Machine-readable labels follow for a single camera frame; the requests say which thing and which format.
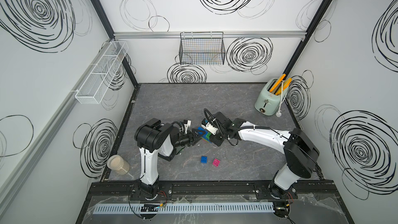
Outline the small blue square lego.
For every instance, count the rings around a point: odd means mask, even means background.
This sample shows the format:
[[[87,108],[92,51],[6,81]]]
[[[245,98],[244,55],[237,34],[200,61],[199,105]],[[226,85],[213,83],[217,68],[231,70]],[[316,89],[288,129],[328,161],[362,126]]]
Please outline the small blue square lego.
[[[201,156],[201,163],[203,163],[203,164],[207,163],[207,157],[206,156]]]

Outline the blue long lego brick front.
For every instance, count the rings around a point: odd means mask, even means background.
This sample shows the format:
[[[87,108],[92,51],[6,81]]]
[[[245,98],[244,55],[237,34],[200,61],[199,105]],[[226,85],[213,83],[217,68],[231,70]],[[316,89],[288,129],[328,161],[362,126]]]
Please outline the blue long lego brick front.
[[[205,129],[203,129],[202,127],[198,127],[198,130],[199,130],[200,132],[204,133],[204,134],[207,133],[207,131],[206,131]]]

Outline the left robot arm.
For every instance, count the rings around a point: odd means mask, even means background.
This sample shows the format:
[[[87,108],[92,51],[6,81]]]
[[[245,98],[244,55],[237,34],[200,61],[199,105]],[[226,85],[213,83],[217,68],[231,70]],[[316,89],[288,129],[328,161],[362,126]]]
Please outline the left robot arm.
[[[158,159],[171,161],[177,155],[178,147],[194,146],[206,134],[199,129],[184,130],[177,122],[162,123],[152,118],[135,132],[134,139],[141,153],[141,174],[139,190],[146,198],[153,199],[158,194]]]

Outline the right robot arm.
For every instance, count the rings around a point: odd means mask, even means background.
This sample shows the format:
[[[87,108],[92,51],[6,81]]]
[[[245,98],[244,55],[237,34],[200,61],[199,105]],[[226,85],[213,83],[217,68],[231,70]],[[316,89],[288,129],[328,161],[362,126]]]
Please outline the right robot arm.
[[[268,185],[271,196],[281,199],[289,196],[299,179],[309,179],[318,166],[319,150],[303,130],[275,130],[270,127],[256,125],[244,119],[230,120],[221,112],[211,114],[204,110],[203,127],[210,133],[213,143],[228,141],[237,146],[240,141],[254,142],[285,156],[285,164],[279,169]]]

